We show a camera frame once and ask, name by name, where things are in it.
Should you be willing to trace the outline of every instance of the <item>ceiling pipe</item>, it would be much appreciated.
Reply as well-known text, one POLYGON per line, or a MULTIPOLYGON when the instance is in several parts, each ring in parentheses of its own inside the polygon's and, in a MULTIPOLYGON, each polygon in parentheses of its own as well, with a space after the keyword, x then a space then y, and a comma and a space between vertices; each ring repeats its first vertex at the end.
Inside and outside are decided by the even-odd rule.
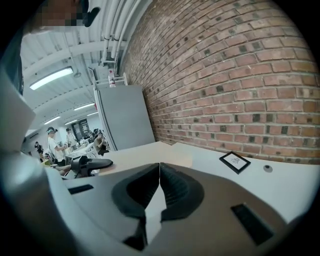
POLYGON ((121 32, 123 30, 124 23, 126 21, 126 17, 128 16, 128 13, 129 13, 134 1, 135 0, 127 0, 125 2, 124 6, 123 6, 123 9, 122 9, 118 24, 116 26, 115 35, 114 35, 114 38, 113 38, 114 47, 112 48, 112 51, 111 51, 111 58, 112 59, 114 59, 115 56, 116 56, 116 48, 118 46, 119 38, 120 38, 121 32))
POLYGON ((119 51, 120 51, 120 46, 121 46, 121 42, 122 40, 124 39, 124 34, 126 32, 126 29, 128 27, 128 24, 132 18, 132 16, 134 15, 138 5, 140 4, 141 0, 137 0, 134 4, 134 6, 132 7, 130 13, 129 13, 129 16, 128 18, 126 19, 124 25, 123 25, 123 28, 122 28, 122 31, 121 31, 121 35, 120 35, 120 39, 119 39, 119 42, 117 44, 117 48, 116 48, 116 53, 115 53, 115 58, 114 58, 114 66, 115 66, 115 71, 114 73, 117 74, 117 69, 118 69, 118 58, 119 58, 119 51))
POLYGON ((111 3, 110 11, 108 14, 108 18, 106 20, 105 31, 104 31, 104 44, 103 44, 103 53, 101 61, 105 61, 107 59, 107 49, 109 47, 111 27, 115 19, 116 11, 119 5, 120 0, 113 0, 111 3))
POLYGON ((124 4, 124 2, 125 2, 125 0, 121 0, 120 3, 119 3, 118 8, 116 9, 114 20, 113 20, 113 23, 112 23, 112 28, 111 28, 111 35, 115 34, 115 28, 116 28, 117 20, 118 20, 118 17, 119 17, 119 14, 120 14, 120 11, 121 11, 121 8, 122 8, 122 5, 124 4))

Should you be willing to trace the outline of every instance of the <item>ceiling light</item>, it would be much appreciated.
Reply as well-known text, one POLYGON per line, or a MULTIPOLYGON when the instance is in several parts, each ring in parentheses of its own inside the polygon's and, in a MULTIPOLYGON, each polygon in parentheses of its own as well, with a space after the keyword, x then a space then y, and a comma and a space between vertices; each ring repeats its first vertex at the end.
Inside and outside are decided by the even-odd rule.
POLYGON ((69 125, 69 124, 71 124, 71 123, 73 123, 73 122, 75 122, 75 121, 78 121, 78 120, 76 119, 76 120, 73 120, 73 121, 67 122, 67 123, 65 123, 64 125, 65 125, 65 126, 66 126, 66 125, 69 125))
POLYGON ((97 114, 98 112, 94 112, 94 113, 91 113, 91 114, 88 114, 87 116, 91 116, 91 115, 94 115, 94 114, 97 114))
POLYGON ((48 122, 45 122, 44 124, 47 125, 47 124, 53 122, 54 120, 59 119, 60 117, 61 117, 61 116, 57 116, 57 117, 55 117, 54 119, 51 119, 51 120, 49 120, 48 122))
POLYGON ((71 66, 65 67, 64 69, 55 71, 54 73, 49 74, 49 75, 45 76, 44 78, 34 82, 33 84, 30 85, 30 88, 32 90, 36 90, 39 87, 44 86, 45 84, 50 83, 53 80, 56 80, 58 78, 62 78, 66 75, 72 74, 73 72, 74 71, 71 66))
POLYGON ((94 105, 94 103, 90 103, 90 104, 88 104, 88 105, 84 105, 84 106, 81 106, 81 107, 77 107, 77 108, 75 108, 74 110, 84 109, 84 108, 86 108, 86 107, 90 107, 90 106, 93 106, 93 105, 94 105))

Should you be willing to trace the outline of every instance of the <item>small framed picture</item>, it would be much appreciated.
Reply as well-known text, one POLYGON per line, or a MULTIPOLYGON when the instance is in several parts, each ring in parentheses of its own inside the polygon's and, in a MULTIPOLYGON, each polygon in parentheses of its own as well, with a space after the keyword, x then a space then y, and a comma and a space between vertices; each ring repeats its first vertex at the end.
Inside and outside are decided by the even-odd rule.
POLYGON ((221 156, 219 159, 230 169, 232 169, 236 174, 241 173, 251 164, 251 162, 249 162, 247 159, 244 159, 243 157, 232 151, 228 154, 225 154, 224 156, 221 156))

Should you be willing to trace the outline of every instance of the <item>refrigerator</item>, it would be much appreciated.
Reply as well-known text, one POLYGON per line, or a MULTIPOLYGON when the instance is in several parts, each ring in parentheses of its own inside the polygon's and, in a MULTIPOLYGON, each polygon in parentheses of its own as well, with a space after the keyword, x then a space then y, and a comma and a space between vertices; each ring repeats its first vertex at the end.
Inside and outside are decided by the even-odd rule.
POLYGON ((141 86, 96 87, 94 97, 112 151, 155 142, 141 86))

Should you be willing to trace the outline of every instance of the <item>black cap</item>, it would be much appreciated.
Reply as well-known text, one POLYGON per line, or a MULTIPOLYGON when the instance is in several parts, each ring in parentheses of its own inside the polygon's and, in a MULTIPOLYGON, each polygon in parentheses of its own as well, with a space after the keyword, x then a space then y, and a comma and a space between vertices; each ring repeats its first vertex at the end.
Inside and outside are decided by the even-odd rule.
POLYGON ((56 130, 55 130, 55 128, 50 126, 50 127, 48 127, 48 129, 46 129, 46 132, 49 134, 50 132, 56 132, 56 130))
POLYGON ((82 23, 85 27, 90 27, 92 22, 94 22, 96 16, 100 12, 99 7, 93 8, 91 11, 88 12, 89 9, 89 0, 81 0, 81 7, 82 7, 82 17, 80 19, 82 20, 82 23))

